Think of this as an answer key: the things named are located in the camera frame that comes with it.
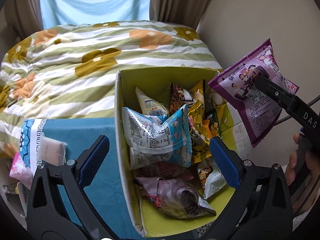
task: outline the pink package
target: pink package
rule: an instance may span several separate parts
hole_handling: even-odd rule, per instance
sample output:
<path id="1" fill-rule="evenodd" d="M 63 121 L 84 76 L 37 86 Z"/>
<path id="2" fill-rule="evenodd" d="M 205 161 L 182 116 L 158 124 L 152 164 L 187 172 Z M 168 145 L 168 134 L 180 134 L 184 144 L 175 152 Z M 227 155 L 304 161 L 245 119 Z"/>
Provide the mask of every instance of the pink package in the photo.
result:
<path id="1" fill-rule="evenodd" d="M 20 180 L 21 183 L 25 185 L 25 187 L 28 190 L 31 189 L 33 175 L 32 175 L 31 169 L 26 167 L 26 165 L 24 164 L 20 156 L 20 153 L 16 153 L 14 155 L 9 176 L 11 178 Z"/>
<path id="2" fill-rule="evenodd" d="M 273 56 L 270 39 L 209 82 L 209 86 L 237 109 L 253 147 L 270 132 L 281 107 L 257 90 L 253 79 L 262 75 L 295 94 L 299 87 L 285 79 Z"/>

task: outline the plastic wrapper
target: plastic wrapper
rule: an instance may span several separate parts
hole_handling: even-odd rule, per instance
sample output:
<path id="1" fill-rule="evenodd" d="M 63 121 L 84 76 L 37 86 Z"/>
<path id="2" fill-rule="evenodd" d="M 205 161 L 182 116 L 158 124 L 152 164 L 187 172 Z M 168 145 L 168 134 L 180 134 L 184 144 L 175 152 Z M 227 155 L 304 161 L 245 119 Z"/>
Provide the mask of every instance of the plastic wrapper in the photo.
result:
<path id="1" fill-rule="evenodd" d="M 215 108 L 207 112 L 207 120 L 204 120 L 204 121 L 205 121 L 205 125 L 208 126 L 212 137 L 216 137 L 220 135 L 219 122 L 218 122 L 217 112 Z"/>
<path id="2" fill-rule="evenodd" d="M 203 112 L 204 105 L 200 101 L 197 101 L 188 111 L 192 143 L 191 164 L 198 163 L 211 156 L 209 143 L 212 136 L 209 127 L 202 124 Z"/>
<path id="3" fill-rule="evenodd" d="M 164 161 L 191 165 L 191 137 L 187 106 L 183 105 L 162 125 L 127 107 L 122 108 L 124 136 L 130 147 L 131 169 Z"/>
<path id="4" fill-rule="evenodd" d="M 165 162 L 158 162 L 143 167 L 141 168 L 141 174 L 145 177 L 161 177 L 164 179 L 179 178 L 184 181 L 193 179 L 193 175 L 185 167 Z"/>
<path id="5" fill-rule="evenodd" d="M 167 115 L 165 115 L 165 116 L 146 115 L 146 117 L 152 119 L 153 122 L 155 122 L 159 125 L 162 125 L 165 122 L 165 120 L 168 119 Z"/>
<path id="6" fill-rule="evenodd" d="M 171 83 L 170 90 L 170 115 L 175 113 L 182 105 L 186 104 L 190 109 L 196 101 L 201 101 L 204 106 L 204 84 L 199 81 L 190 91 Z"/>
<path id="7" fill-rule="evenodd" d="M 14 155 L 12 166 L 10 169 L 9 176 L 11 178 L 20 180 L 21 183 L 27 188 L 31 189 L 33 175 L 31 169 L 28 168 L 23 162 L 20 153 Z"/>
<path id="8" fill-rule="evenodd" d="M 136 178 L 134 182 L 142 186 L 150 201 L 169 216 L 180 219 L 216 216 L 196 189 L 181 179 Z"/>
<path id="9" fill-rule="evenodd" d="M 168 109 L 164 104 L 146 96 L 139 88 L 136 88 L 136 94 L 142 114 L 168 117 Z"/>
<path id="10" fill-rule="evenodd" d="M 211 197 L 227 184 L 213 158 L 210 158 L 209 161 L 201 161 L 198 164 L 197 170 L 202 187 L 204 188 L 204 199 Z"/>
<path id="11" fill-rule="evenodd" d="M 270 40 L 209 82 L 210 87 L 237 109 L 253 147 L 268 134 L 281 113 L 275 101 L 255 88 L 253 79 L 258 75 L 291 94 L 299 88 L 282 76 Z"/>
<path id="12" fill-rule="evenodd" d="M 204 88 L 205 88 L 205 80 L 200 80 L 191 90 L 190 92 L 193 95 L 193 98 L 195 101 L 200 101 L 203 106 L 205 106 L 204 103 Z"/>
<path id="13" fill-rule="evenodd" d="M 62 166 L 66 162 L 67 143 L 60 142 L 41 134 L 37 161 L 43 160 L 55 166 Z"/>

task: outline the beige curtain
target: beige curtain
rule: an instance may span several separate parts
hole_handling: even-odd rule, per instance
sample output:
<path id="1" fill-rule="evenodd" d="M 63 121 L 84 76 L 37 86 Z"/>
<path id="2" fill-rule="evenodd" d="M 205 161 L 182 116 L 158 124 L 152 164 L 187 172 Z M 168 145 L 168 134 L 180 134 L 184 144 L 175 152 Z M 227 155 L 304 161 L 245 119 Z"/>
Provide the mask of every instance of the beige curtain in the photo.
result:
<path id="1" fill-rule="evenodd" d="M 211 0 L 150 0 L 150 20 L 177 23 L 193 29 Z"/>
<path id="2" fill-rule="evenodd" d="M 7 0 L 4 13 L 21 39 L 43 30 L 40 0 Z"/>

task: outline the bed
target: bed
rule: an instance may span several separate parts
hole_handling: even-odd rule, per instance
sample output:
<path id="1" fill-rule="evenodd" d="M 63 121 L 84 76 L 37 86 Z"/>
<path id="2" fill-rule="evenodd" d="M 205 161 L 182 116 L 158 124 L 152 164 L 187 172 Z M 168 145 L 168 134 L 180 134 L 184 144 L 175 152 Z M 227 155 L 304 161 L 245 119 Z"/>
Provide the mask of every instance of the bed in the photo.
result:
<path id="1" fill-rule="evenodd" d="M 113 117 L 116 73 L 150 66 L 221 70 L 196 32 L 182 25 L 61 25 L 29 36 L 1 64 L 1 155 L 19 151 L 25 119 Z"/>

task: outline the window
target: window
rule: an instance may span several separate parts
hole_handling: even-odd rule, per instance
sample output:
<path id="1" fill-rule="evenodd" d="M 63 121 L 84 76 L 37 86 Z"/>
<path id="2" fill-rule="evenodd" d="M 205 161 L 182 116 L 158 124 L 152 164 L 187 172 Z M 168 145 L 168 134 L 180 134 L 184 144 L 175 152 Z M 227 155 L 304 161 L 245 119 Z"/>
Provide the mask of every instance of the window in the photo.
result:
<path id="1" fill-rule="evenodd" d="M 40 0 L 44 28 L 149 20 L 150 0 Z"/>

